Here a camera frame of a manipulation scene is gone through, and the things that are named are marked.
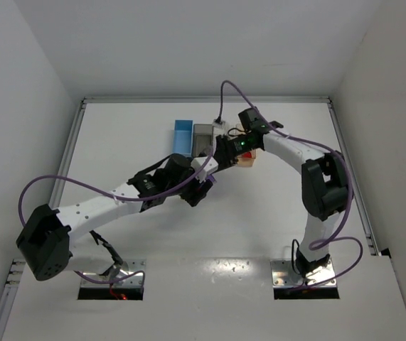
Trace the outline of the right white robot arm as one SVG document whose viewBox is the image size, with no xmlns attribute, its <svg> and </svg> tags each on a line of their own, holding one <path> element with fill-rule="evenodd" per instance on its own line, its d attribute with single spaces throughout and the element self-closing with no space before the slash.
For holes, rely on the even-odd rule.
<svg viewBox="0 0 406 341">
<path fill-rule="evenodd" d="M 261 149 L 280 158 L 301 176 L 301 200 L 308 216 L 304 237 L 294 252 L 294 268 L 305 276 L 330 259 L 329 244 L 343 229 L 353 200 L 353 186 L 343 156 L 314 141 L 293 137 L 277 121 L 266 121 L 255 108 L 238 115 L 241 132 L 215 138 L 214 159 L 220 171 L 241 155 Z"/>
</svg>

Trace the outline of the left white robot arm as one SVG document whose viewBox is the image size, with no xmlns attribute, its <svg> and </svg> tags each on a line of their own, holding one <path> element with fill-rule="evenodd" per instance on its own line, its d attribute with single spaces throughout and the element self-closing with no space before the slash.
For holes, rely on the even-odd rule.
<svg viewBox="0 0 406 341">
<path fill-rule="evenodd" d="M 168 197 L 179 196 L 195 207 L 212 188 L 218 169 L 211 155 L 190 158 L 172 153 L 110 191 L 72 179 L 72 184 L 97 196 L 64 207 L 38 206 L 29 218 L 20 218 L 23 229 L 16 246 L 37 281 L 63 271 L 109 273 L 122 258 L 97 228 L 162 205 Z"/>
</svg>

